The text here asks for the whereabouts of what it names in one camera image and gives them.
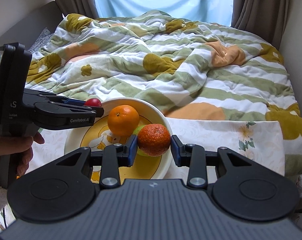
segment red ball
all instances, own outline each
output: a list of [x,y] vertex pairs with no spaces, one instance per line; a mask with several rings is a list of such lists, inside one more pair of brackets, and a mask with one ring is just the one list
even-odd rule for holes
[[84,106],[101,107],[102,103],[97,98],[91,98],[84,103]]

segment white floral tablecloth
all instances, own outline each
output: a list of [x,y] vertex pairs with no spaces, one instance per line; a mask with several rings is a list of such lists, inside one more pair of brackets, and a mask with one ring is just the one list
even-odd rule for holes
[[[226,146],[259,164],[284,175],[285,155],[281,128],[278,122],[197,121],[168,118],[173,134],[182,143],[194,143],[206,150],[216,151]],[[65,140],[70,130],[43,130],[44,145],[34,143],[34,157],[28,172],[64,155]],[[165,176],[187,179],[188,168],[174,162]],[[213,168],[208,169],[208,180],[216,180]]]

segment human hand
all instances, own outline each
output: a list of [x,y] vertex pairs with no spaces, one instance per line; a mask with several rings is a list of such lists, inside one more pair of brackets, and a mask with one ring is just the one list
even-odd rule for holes
[[13,153],[22,153],[22,159],[17,167],[17,175],[25,174],[29,162],[33,158],[33,141],[39,144],[44,143],[44,138],[37,132],[34,137],[0,137],[0,156]]

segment cable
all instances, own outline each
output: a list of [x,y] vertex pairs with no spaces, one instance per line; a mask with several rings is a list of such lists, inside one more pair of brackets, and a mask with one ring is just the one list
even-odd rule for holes
[[7,229],[7,224],[6,224],[6,219],[5,219],[5,208],[3,208],[3,218],[4,218],[5,229]]

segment duck illustration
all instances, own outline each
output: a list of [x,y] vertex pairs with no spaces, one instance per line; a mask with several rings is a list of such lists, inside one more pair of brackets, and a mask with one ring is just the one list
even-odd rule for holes
[[[97,138],[91,140],[88,146],[92,151],[102,151],[108,145],[114,143],[125,144],[128,137],[121,137],[113,134],[107,125],[103,126],[99,131]],[[99,183],[100,181],[101,166],[94,166],[91,181]]]
[[89,142],[89,147],[92,151],[102,151],[107,145],[111,145],[114,143],[125,144],[127,137],[121,137],[113,134],[107,125],[102,127],[99,131],[97,138],[93,139]]

